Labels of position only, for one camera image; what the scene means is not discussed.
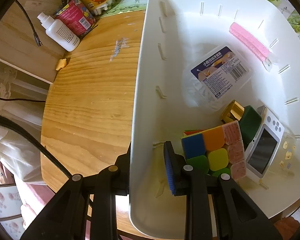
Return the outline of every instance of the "device screen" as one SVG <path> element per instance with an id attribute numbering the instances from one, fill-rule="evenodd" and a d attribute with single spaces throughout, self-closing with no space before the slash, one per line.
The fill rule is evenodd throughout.
<path id="1" fill-rule="evenodd" d="M 277 143 L 272 135 L 266 129 L 263 129 L 258 144 L 248 161 L 260 174 L 264 172 Z"/>

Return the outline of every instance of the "product label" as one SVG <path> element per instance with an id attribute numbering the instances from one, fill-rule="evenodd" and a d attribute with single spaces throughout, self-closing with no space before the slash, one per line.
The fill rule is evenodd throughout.
<path id="1" fill-rule="evenodd" d="M 86 29 L 88 30 L 91 27 L 91 24 L 87 21 L 87 19 L 83 16 L 80 20 L 79 23 Z"/>
<path id="2" fill-rule="evenodd" d="M 65 40 L 67 43 L 70 43 L 72 39 L 75 37 L 74 33 L 65 25 L 62 25 L 60 29 L 56 32 L 56 34 L 58 34 L 60 38 Z"/>
<path id="3" fill-rule="evenodd" d="M 96 20 L 79 0 L 71 0 L 55 16 L 79 38 L 90 31 Z"/>
<path id="4" fill-rule="evenodd" d="M 205 84 L 216 99 L 220 99 L 235 83 L 249 72 L 228 47 L 207 58 L 191 70 Z"/>

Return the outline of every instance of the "metal screw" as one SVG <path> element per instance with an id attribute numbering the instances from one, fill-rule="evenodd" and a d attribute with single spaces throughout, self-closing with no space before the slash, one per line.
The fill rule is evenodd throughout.
<path id="1" fill-rule="evenodd" d="M 183 169 L 184 169 L 185 171 L 192 171 L 192 170 L 193 170 L 193 167 L 192 167 L 191 165 L 185 165 L 185 166 L 183 166 Z"/>
<path id="2" fill-rule="evenodd" d="M 117 171 L 118 170 L 118 167 L 115 166 L 115 165 L 111 165 L 109 168 L 108 168 L 109 171 Z"/>
<path id="3" fill-rule="evenodd" d="M 81 175 L 80 174 L 74 174 L 73 176 L 72 176 L 72 180 L 73 181 L 79 181 L 81 179 Z"/>
<path id="4" fill-rule="evenodd" d="M 227 174 L 227 173 L 222 173 L 221 174 L 221 179 L 223 179 L 223 180 L 229 180 L 230 179 L 230 175 Z"/>

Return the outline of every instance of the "blue cube tile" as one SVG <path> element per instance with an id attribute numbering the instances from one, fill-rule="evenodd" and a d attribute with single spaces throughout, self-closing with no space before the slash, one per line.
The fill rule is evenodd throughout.
<path id="1" fill-rule="evenodd" d="M 205 155 L 206 153 L 206 147 L 204 145 L 202 133 L 183 137 L 181 139 L 181 143 L 186 159 Z"/>

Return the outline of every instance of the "white plastic bottle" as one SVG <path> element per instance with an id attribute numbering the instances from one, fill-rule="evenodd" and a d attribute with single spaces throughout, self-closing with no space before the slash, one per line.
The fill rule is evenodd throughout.
<path id="1" fill-rule="evenodd" d="M 80 39 L 62 21 L 53 19 L 44 13 L 37 17 L 46 29 L 46 34 L 67 51 L 73 51 L 80 43 Z"/>

